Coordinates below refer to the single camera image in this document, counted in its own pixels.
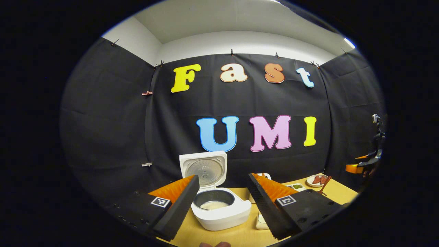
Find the pink letter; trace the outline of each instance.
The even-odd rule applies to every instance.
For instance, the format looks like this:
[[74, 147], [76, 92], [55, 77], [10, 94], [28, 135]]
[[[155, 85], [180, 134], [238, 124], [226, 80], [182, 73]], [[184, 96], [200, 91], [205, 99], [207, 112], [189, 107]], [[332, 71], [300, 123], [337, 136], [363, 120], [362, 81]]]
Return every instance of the pink letter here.
[[272, 149], [274, 141], [277, 138], [277, 149], [287, 149], [291, 147], [290, 134], [289, 134], [289, 122], [291, 117], [288, 115], [280, 115], [276, 119], [273, 129], [268, 125], [267, 120], [263, 116], [254, 116], [250, 119], [250, 123], [253, 124], [255, 133], [255, 142], [250, 148], [253, 152], [260, 152], [265, 149], [262, 145], [262, 138], [264, 138], [265, 144], [268, 149]]

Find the open lid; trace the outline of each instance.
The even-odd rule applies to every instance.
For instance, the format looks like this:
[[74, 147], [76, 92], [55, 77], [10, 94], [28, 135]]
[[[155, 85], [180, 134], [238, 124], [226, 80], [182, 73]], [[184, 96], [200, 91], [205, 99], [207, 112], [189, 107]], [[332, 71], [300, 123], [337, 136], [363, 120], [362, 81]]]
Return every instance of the open lid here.
[[226, 180], [227, 154], [225, 151], [180, 155], [183, 178], [198, 175], [200, 190], [215, 188]]

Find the blue letter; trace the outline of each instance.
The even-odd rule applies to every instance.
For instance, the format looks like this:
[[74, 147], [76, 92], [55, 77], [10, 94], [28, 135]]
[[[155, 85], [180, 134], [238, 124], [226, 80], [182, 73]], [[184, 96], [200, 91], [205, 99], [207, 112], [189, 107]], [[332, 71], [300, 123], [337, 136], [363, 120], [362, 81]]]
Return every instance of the blue letter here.
[[296, 70], [297, 73], [300, 74], [300, 76], [302, 77], [302, 81], [303, 83], [307, 86], [307, 87], [314, 87], [314, 82], [310, 81], [308, 79], [309, 77], [309, 73], [305, 71], [304, 68], [299, 68]]
[[236, 116], [226, 116], [221, 121], [226, 124], [227, 142], [218, 144], [215, 142], [215, 135], [213, 133], [216, 119], [201, 118], [197, 120], [197, 125], [200, 127], [201, 146], [209, 152], [228, 152], [236, 145], [236, 123], [239, 121], [239, 118]]

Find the white wall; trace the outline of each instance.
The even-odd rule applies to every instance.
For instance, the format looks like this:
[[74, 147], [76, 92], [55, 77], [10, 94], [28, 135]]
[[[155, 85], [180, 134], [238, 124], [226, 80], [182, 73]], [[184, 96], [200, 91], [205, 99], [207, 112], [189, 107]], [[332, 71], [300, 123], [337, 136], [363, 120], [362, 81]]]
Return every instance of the white wall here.
[[309, 43], [271, 33], [224, 31], [204, 33], [163, 44], [156, 57], [165, 63], [209, 54], [233, 53], [265, 54], [318, 64], [336, 56]]
[[119, 23], [102, 37], [113, 42], [119, 39], [117, 45], [153, 66], [157, 64], [156, 57], [162, 43], [134, 17]]

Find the wooden table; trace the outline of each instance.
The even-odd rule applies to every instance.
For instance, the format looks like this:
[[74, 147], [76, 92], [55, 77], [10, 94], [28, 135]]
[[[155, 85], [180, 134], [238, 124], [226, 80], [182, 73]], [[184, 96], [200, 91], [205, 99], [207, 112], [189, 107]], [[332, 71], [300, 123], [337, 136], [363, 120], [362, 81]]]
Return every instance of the wooden table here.
[[[301, 183], [307, 189], [313, 189], [316, 191], [321, 189], [321, 187], [314, 188], [308, 186], [306, 183], [306, 178], [283, 184], [288, 185], [292, 183]], [[250, 192], [247, 188], [230, 188], [230, 190], [243, 200], [248, 200], [250, 195]], [[358, 194], [334, 179], [331, 179], [328, 182], [323, 192], [329, 199], [337, 202], [338, 204], [351, 202]], [[198, 247], [201, 242], [209, 243], [212, 246], [215, 246], [221, 241], [229, 242], [233, 247], [262, 247], [282, 241], [275, 239], [268, 229], [256, 229], [256, 217], [258, 216], [258, 212], [259, 210], [256, 204], [252, 204], [250, 215], [245, 223], [221, 231], [208, 231], [201, 226], [201, 224], [195, 218], [192, 209], [189, 208], [189, 211], [187, 212], [186, 217], [175, 238], [170, 242], [160, 238], [158, 239], [179, 247]]]

